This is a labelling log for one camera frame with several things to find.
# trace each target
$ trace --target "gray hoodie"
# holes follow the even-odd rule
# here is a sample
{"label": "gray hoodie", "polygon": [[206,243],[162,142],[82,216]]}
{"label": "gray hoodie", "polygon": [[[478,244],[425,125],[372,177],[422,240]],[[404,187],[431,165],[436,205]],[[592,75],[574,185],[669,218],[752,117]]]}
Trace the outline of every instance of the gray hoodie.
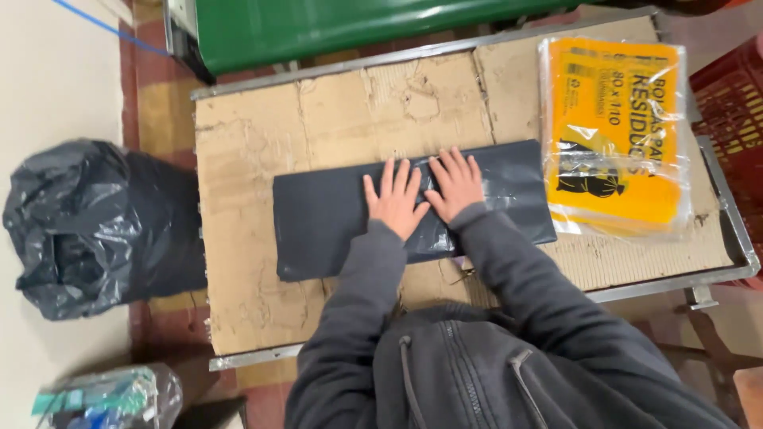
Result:
{"label": "gray hoodie", "polygon": [[501,308],[451,304],[390,322],[406,253],[371,220],[299,354],[287,428],[737,427],[505,214],[473,204],[449,227]]}

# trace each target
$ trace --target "table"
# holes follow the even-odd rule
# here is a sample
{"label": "table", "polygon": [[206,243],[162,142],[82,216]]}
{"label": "table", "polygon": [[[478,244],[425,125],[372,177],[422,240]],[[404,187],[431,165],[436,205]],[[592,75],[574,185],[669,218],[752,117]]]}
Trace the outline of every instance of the table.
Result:
{"label": "table", "polygon": [[[210,368],[294,356],[333,288],[332,279],[278,281],[274,175],[538,138],[542,38],[669,42],[660,20],[654,8],[622,11],[194,92],[210,328],[215,351],[226,355]],[[695,218],[685,241],[637,246],[560,234],[541,248],[598,302],[752,276],[760,264],[706,137],[689,157]],[[446,300],[497,304],[448,260],[406,268],[404,305]]]}

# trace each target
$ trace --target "green container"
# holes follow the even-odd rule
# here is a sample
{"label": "green container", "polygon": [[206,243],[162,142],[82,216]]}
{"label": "green container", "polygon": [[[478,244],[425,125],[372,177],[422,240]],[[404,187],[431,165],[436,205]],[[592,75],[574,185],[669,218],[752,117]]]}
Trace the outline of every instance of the green container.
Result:
{"label": "green container", "polygon": [[196,0],[214,75],[591,0]]}

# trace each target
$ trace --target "package of garbage bags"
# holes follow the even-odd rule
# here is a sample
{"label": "package of garbage bags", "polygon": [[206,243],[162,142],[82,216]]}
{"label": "package of garbage bags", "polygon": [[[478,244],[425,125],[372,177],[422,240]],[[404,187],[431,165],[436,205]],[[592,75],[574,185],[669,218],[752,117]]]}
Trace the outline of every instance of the package of garbage bags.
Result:
{"label": "package of garbage bags", "polygon": [[170,429],[183,406],[178,376],[163,363],[64,379],[32,405],[38,428]]}
{"label": "package of garbage bags", "polygon": [[3,211],[24,265],[16,289],[49,320],[203,289],[198,202],[195,172],[105,141],[33,155]]}
{"label": "package of garbage bags", "polygon": [[561,37],[539,53],[555,229],[680,238],[691,216],[684,48]]}

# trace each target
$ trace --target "black garbage bag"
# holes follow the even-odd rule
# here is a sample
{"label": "black garbage bag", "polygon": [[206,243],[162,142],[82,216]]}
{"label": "black garbage bag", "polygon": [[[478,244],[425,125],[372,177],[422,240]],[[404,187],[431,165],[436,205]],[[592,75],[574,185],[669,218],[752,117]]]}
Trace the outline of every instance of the black garbage bag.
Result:
{"label": "black garbage bag", "polygon": [[109,142],[24,161],[3,225],[24,264],[16,289],[46,319],[207,286],[195,173]]}

